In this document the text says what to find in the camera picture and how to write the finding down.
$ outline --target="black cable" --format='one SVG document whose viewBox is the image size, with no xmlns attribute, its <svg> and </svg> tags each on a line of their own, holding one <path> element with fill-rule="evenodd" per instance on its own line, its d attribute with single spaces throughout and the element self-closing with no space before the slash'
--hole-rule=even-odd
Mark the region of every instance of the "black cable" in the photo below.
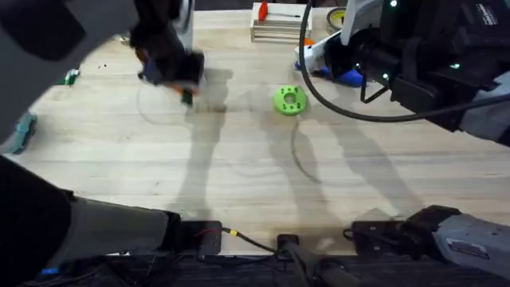
<svg viewBox="0 0 510 287">
<path fill-rule="evenodd" d="M 300 44 L 299 44 L 299 61 L 300 61 L 300 68 L 301 68 L 301 74 L 303 75 L 303 80 L 308 89 L 310 89 L 310 92 L 312 92 L 312 95 L 326 108 L 331 109 L 333 112 L 339 113 L 342 116 L 346 116 L 349 118 L 352 118 L 354 120 L 364 120 L 368 122 L 374 122 L 374 123 L 403 123 L 403 122 L 409 122 L 413 120 L 424 120 L 425 118 L 434 117 L 434 116 L 442 116 L 451 112 L 461 112 L 472 108 L 480 108 L 492 104 L 499 104 L 502 102 L 505 102 L 507 100 L 510 100 L 510 93 L 504 94 L 502 96 L 498 96 L 495 98 L 490 99 L 483 99 L 483 100 L 475 100 L 470 103 L 465 104 L 459 104 L 454 105 L 447 108 L 441 108 L 434 111 L 429 112 L 421 112 L 418 114 L 412 114 L 412 115 L 404 115 L 404 116 L 370 116 L 370 115 L 363 115 L 357 112 L 352 112 L 349 110 L 346 110 L 344 108 L 341 108 L 329 100 L 326 100 L 320 93 L 316 90 L 315 86 L 313 85 L 312 81 L 310 80 L 310 76 L 308 74 L 308 70 L 306 68 L 306 64 L 304 61 L 304 35 L 306 32 L 306 27 L 308 24 L 308 17 L 310 15 L 310 10 L 312 9 L 312 0 L 308 0 L 308 4 L 306 5 L 306 8 L 304 9 L 304 15 L 303 15 L 303 21 L 301 22 L 300 27 Z"/>
<path fill-rule="evenodd" d="M 354 240 L 354 238 L 352 237 L 354 234 L 353 234 L 353 232 L 352 232 L 352 229 L 351 229 L 351 228 L 346 228 L 346 229 L 344 229 L 344 230 L 343 230 L 343 232 L 342 232 L 342 235 L 343 235 L 343 237 L 344 237 L 345 239 L 347 239 L 347 240 L 348 240 L 348 241 L 350 241 L 350 242 Z"/>
<path fill-rule="evenodd" d="M 223 228 L 222 228 L 222 231 L 223 231 L 223 232 L 226 232 L 226 233 L 228 233 L 228 234 L 230 234 L 230 232 L 232 231 L 232 229 L 227 228 L 227 227 L 223 227 Z M 275 254 L 275 253 L 277 252 L 277 250 L 275 250 L 274 248 L 271 248 L 271 247 L 265 246 L 265 245 L 263 245 L 263 244 L 261 244 L 261 243 L 259 243 L 259 242 L 256 242 L 256 241 L 254 241 L 253 239 L 251 239 L 251 238 L 247 237 L 246 235 L 242 234 L 241 232 L 239 232 L 239 231 L 237 231 L 237 230 L 236 230 L 236 235 L 235 235 L 235 236 L 236 236 L 236 237 L 239 237 L 240 239 L 242 239 L 242 240 L 244 240 L 244 241 L 248 242 L 249 244 L 251 244 L 251 245 L 253 245 L 253 246 L 256 246 L 256 247 L 258 247 L 258 248 L 260 248 L 260 249 L 262 249 L 262 250 L 266 250 L 266 251 L 268 251 L 268 252 L 270 252 L 270 253 L 272 253 L 272 254 Z"/>
<path fill-rule="evenodd" d="M 286 252 L 286 254 L 288 254 L 290 256 L 290 258 L 294 261 L 294 265 L 296 266 L 297 274 L 300 277 L 301 282 L 303 282 L 304 287 L 311 286 L 310 281 L 308 280 L 308 278 L 306 276 L 306 272 L 304 271 L 303 263 L 297 257 L 297 255 L 295 255 L 291 250 L 285 249 L 285 247 L 283 247 L 282 252 Z"/>
</svg>

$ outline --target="wooden tabletop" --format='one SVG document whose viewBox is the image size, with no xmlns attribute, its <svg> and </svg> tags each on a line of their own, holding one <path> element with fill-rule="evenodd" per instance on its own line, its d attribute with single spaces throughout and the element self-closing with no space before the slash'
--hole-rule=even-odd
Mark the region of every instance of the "wooden tabletop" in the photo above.
<svg viewBox="0 0 510 287">
<path fill-rule="evenodd" d="M 315 40 L 327 35 L 326 13 L 314 11 Z M 304 82 L 294 45 L 252 43 L 249 16 L 195 13 L 206 80 L 194 110 L 168 88 L 140 82 L 134 53 L 110 41 L 84 61 L 73 87 L 53 87 L 33 106 L 37 134 L 13 159 L 80 196 L 220 220 L 267 244 L 299 234 L 337 254 L 352 253 L 341 232 L 353 220 L 405 217 L 431 204 L 510 224 L 506 147 L 426 121 L 349 120 L 306 88 L 305 114 L 274 112 L 275 91 Z M 359 89 L 314 82 L 350 110 L 408 113 L 389 94 L 362 104 Z M 223 253 L 263 252 L 226 236 Z"/>
</svg>

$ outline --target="small green object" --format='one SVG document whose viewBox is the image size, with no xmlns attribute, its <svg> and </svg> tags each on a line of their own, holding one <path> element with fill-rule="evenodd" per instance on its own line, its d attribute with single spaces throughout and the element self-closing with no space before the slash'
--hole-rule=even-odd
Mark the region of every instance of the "small green object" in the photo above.
<svg viewBox="0 0 510 287">
<path fill-rule="evenodd" d="M 80 76 L 79 69 L 71 69 L 65 74 L 65 77 L 58 81 L 56 85 L 74 85 L 74 82 L 77 80 L 78 76 Z"/>
<path fill-rule="evenodd" d="M 284 116 L 299 115 L 306 109 L 307 97 L 300 87 L 285 85 L 275 92 L 274 108 Z"/>
</svg>

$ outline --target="green gear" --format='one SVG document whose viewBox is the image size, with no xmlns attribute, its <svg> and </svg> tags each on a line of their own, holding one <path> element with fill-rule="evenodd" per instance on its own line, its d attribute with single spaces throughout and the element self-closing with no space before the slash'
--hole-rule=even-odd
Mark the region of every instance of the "green gear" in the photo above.
<svg viewBox="0 0 510 287">
<path fill-rule="evenodd" d="M 291 85 L 279 88 L 273 97 L 274 108 L 284 116 L 299 115 L 306 109 L 306 102 L 307 97 L 303 90 Z"/>
</svg>

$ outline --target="red wire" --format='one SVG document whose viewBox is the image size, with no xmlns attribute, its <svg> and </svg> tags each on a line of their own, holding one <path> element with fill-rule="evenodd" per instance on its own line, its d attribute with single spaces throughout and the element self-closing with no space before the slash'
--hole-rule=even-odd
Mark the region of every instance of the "red wire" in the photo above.
<svg viewBox="0 0 510 287">
<path fill-rule="evenodd" d="M 200 232 L 198 232 L 197 234 L 195 234 L 193 237 L 199 237 L 199 236 L 203 236 L 205 234 L 208 234 L 208 233 L 211 233 L 211 232 L 216 232 L 216 228 L 210 228 L 210 229 L 207 229 L 207 230 L 202 230 Z"/>
</svg>

